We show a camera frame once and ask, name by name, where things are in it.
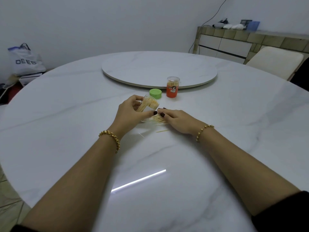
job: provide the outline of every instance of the person's right arm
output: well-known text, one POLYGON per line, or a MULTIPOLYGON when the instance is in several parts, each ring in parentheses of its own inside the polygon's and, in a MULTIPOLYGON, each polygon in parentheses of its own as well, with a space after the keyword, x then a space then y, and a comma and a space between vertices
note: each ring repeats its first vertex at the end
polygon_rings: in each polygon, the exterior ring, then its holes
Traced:
MULTIPOLYGON (((206 123, 181 110, 158 109, 164 120, 179 132, 196 137, 206 123)), ((300 190, 263 163, 231 143, 214 128, 204 128, 199 142, 255 216, 300 190)))

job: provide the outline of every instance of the bracelet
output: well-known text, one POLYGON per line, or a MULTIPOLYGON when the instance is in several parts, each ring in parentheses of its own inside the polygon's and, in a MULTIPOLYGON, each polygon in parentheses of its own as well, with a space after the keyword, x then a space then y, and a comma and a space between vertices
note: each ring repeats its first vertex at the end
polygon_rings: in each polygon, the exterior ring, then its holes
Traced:
POLYGON ((204 126, 204 127, 201 129, 201 131, 200 131, 200 132, 197 134, 197 136, 196 136, 196 141, 197 141, 197 142, 198 142, 198 139, 199 139, 199 137, 200 137, 201 132, 203 132, 203 130, 206 129, 206 128, 208 128, 208 127, 214 128, 213 125, 206 125, 206 126, 204 126))
POLYGON ((103 134, 108 134, 108 135, 112 136, 112 137, 115 139, 116 144, 117 144, 117 148, 116 148, 116 154, 117 154, 118 150, 120 149, 120 141, 119 141, 119 139, 117 138, 117 136, 114 135, 113 133, 111 133, 111 132, 108 131, 108 130, 106 130, 106 131, 104 130, 103 132, 100 132, 100 134, 99 134, 98 136, 101 137, 103 134))

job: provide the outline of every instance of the hand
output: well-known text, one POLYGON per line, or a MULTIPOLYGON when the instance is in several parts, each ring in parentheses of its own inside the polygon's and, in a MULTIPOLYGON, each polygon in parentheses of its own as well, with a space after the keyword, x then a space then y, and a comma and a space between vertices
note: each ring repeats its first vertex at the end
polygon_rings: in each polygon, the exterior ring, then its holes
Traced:
POLYGON ((207 125, 206 123, 190 116, 188 113, 185 113, 183 110, 159 108, 158 113, 174 129, 184 134, 191 134, 192 136, 197 136, 201 128, 207 125))
POLYGON ((133 95, 119 105, 115 120, 108 128, 119 140, 140 121, 157 114, 157 111, 136 112, 143 99, 142 96, 133 95))

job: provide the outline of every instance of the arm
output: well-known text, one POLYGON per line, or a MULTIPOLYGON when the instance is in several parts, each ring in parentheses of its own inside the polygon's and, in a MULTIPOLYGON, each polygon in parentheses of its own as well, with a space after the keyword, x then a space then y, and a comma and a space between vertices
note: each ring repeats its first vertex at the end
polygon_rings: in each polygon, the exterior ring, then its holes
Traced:
MULTIPOLYGON (((119 105, 107 129, 119 140, 154 112, 135 112, 143 97, 131 96, 119 105)), ((102 135, 85 155, 40 199, 21 225, 38 231, 90 231, 112 170, 116 142, 102 135)))
MULTIPOLYGON (((176 130, 194 137, 206 125, 184 111, 158 109, 158 112, 176 130)), ((300 192, 292 183, 238 148, 214 128, 204 129, 199 141, 252 215, 300 192)))

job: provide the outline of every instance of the black sleeve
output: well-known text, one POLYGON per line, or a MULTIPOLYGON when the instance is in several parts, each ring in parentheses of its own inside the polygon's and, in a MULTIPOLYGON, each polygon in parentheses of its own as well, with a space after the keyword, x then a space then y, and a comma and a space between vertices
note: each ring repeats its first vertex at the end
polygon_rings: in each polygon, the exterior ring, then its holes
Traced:
POLYGON ((21 226, 21 225, 15 225, 12 229, 11 232, 38 232, 36 230, 31 230, 27 227, 21 226))
POLYGON ((309 193, 299 192, 272 205, 252 222, 259 232, 309 231, 309 193))

